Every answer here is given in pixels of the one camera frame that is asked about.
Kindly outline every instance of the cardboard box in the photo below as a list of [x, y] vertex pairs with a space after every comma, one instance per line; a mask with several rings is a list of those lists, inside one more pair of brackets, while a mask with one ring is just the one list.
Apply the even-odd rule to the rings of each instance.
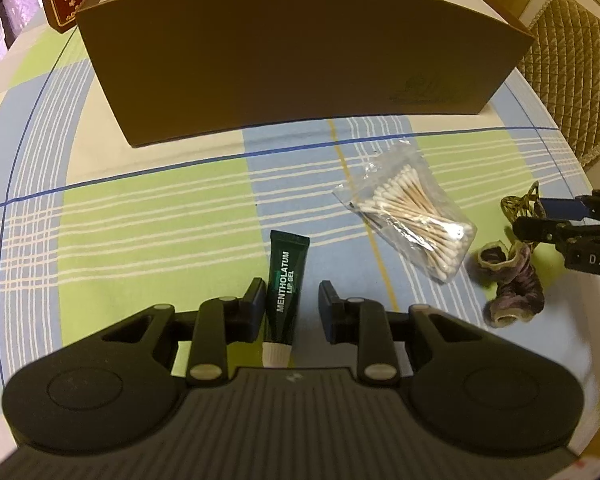
[[84, 0], [132, 146], [256, 124], [476, 114], [533, 37], [490, 0]]

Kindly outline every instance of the table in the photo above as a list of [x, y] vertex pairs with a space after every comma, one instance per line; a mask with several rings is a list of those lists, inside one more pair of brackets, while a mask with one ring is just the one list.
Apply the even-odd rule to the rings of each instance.
[[[478, 116], [385, 116], [274, 124], [130, 148], [78, 31], [38, 15], [0, 67], [0, 393], [26, 363], [155, 303], [196, 309], [241, 296], [267, 277], [271, 228], [311, 237], [293, 359], [351, 365], [330, 347], [317, 313], [320, 280], [388, 309], [430, 303], [484, 327], [493, 289], [463, 268], [439, 285], [336, 200], [361, 171], [409, 139], [478, 226], [474, 249], [506, 240], [499, 207], [534, 180], [545, 196], [590, 191], [573, 153], [515, 70]], [[159, 70], [159, 66], [139, 67]], [[552, 246], [534, 261], [546, 307], [496, 332], [564, 364], [586, 392], [571, 442], [600, 426], [600, 277], [566, 271]], [[404, 351], [403, 373], [408, 372]], [[259, 345], [234, 344], [235, 365], [258, 365]], [[182, 371], [182, 361], [176, 368]], [[13, 449], [0, 414], [0, 459]]]

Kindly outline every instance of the mentholatum lip gel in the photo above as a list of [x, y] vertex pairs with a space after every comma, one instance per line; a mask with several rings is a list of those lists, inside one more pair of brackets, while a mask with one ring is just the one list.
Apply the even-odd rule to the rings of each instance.
[[306, 236], [271, 231], [262, 344], [262, 365], [266, 368], [285, 368], [289, 364], [309, 241]]

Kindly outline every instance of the quilted chair cushion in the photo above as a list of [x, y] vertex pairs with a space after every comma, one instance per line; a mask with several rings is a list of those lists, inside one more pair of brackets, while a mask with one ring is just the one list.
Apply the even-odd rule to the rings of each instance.
[[585, 169], [600, 158], [600, 19], [575, 0], [548, 0], [518, 69]]

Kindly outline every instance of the clear plastic bag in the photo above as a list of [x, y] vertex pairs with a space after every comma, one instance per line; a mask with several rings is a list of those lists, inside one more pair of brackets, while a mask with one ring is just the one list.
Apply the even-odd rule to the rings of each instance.
[[429, 276], [447, 282], [462, 264], [476, 227], [438, 185], [426, 161], [402, 140], [333, 191]]

